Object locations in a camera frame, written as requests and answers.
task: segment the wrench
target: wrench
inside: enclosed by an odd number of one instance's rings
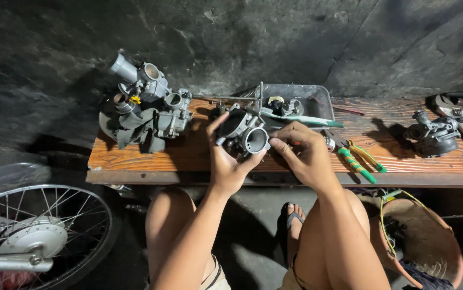
[[[439,115],[447,115],[452,118],[463,117],[463,107],[454,105],[448,98],[437,95],[433,102],[435,104],[435,111]],[[463,134],[463,123],[459,123],[459,129]]]

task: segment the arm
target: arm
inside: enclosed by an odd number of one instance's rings
[[[270,144],[296,177],[318,195],[326,268],[334,289],[390,289],[389,281],[333,168],[324,138],[294,122],[272,134]],[[283,140],[300,142],[296,155]]]
[[[252,155],[242,164],[222,147],[215,145],[214,131],[226,120],[226,112],[207,128],[210,143],[210,186],[194,217],[187,222],[163,267],[153,290],[198,290],[207,258],[215,241],[224,206],[244,183],[246,175],[257,166],[265,151]]]

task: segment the foot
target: foot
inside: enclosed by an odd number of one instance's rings
[[[297,212],[302,219],[305,220],[305,214],[302,208],[297,204],[289,203],[287,207],[287,217],[293,212]],[[302,226],[303,224],[299,219],[295,217],[292,218],[291,227],[287,231],[287,261],[289,264],[292,264],[292,259],[299,250],[299,233],[301,232]]]

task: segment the wooden table top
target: wooden table top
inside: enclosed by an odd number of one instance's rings
[[[332,103],[340,106],[351,106],[366,112],[365,116],[335,112],[335,116],[337,121],[343,122],[345,125],[344,129],[338,129],[338,132],[368,151],[387,168],[385,175],[376,174],[377,176],[385,180],[391,176],[398,176],[400,179],[402,177],[407,178],[408,182],[406,183],[395,182],[401,185],[412,185],[412,179],[438,175],[434,178],[441,179],[446,186],[452,183],[452,178],[459,179],[460,176],[463,176],[463,139],[457,139],[459,143],[457,150],[449,152],[443,157],[421,158],[413,152],[409,141],[397,138],[406,127],[415,123],[415,120],[412,119],[414,111],[426,109],[423,99],[348,98],[332,100]],[[164,152],[143,154],[139,152],[138,145],[127,146],[125,149],[119,150],[116,142],[100,131],[88,161],[90,170],[87,181],[92,183],[151,184],[155,183],[155,178],[158,178],[158,183],[164,184],[169,183],[163,179],[165,176],[178,175],[179,177],[180,174],[176,173],[192,172],[192,176],[207,174],[210,164],[204,128],[209,123],[209,110],[214,107],[215,104],[210,104],[208,101],[193,100],[189,107],[194,112],[189,136],[167,141]],[[428,113],[430,120],[438,117],[430,111]],[[331,153],[330,157],[338,176],[342,173],[349,176],[354,175],[354,170],[346,164],[343,158],[339,158],[335,153]],[[355,157],[368,171],[374,171],[361,158]],[[253,170],[252,174],[289,172],[288,166],[277,154],[266,156],[264,161]],[[365,184],[361,179],[362,177],[360,177],[360,182],[354,184]],[[441,181],[435,180],[431,183],[441,183]]]

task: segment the hand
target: hand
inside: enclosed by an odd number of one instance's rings
[[[244,183],[246,175],[255,168],[264,155],[266,150],[253,154],[239,163],[231,157],[222,146],[215,144],[215,130],[228,118],[229,112],[225,112],[206,128],[208,142],[210,143],[210,187],[209,192],[222,194],[229,198],[236,193]]]
[[[287,161],[298,180],[317,193],[328,193],[342,186],[331,166],[326,142],[318,134],[299,122],[292,122],[271,134],[271,144]],[[286,141],[299,142],[301,151],[295,154]]]

